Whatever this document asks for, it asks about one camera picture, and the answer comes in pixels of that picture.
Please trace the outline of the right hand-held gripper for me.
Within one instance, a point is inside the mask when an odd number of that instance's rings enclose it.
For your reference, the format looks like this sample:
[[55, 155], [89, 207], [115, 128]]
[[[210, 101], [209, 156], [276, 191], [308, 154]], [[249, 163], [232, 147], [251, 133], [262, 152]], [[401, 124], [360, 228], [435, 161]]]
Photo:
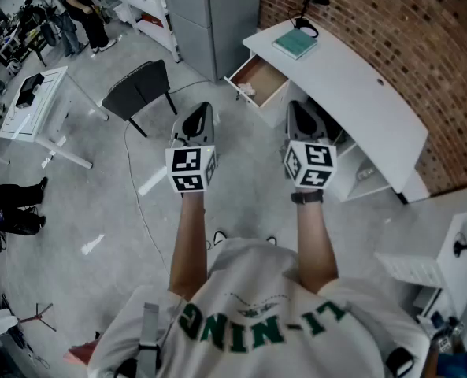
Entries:
[[297, 188], [324, 190], [337, 170], [337, 149], [328, 140], [325, 123], [309, 105], [287, 106], [287, 149], [283, 164]]

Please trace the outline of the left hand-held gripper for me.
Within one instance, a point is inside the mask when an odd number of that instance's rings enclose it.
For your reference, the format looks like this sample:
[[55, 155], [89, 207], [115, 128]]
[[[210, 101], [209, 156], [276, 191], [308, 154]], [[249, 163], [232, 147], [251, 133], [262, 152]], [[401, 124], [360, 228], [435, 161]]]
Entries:
[[201, 102], [180, 114], [165, 150], [166, 171], [176, 193], [205, 192], [217, 169], [213, 107]]

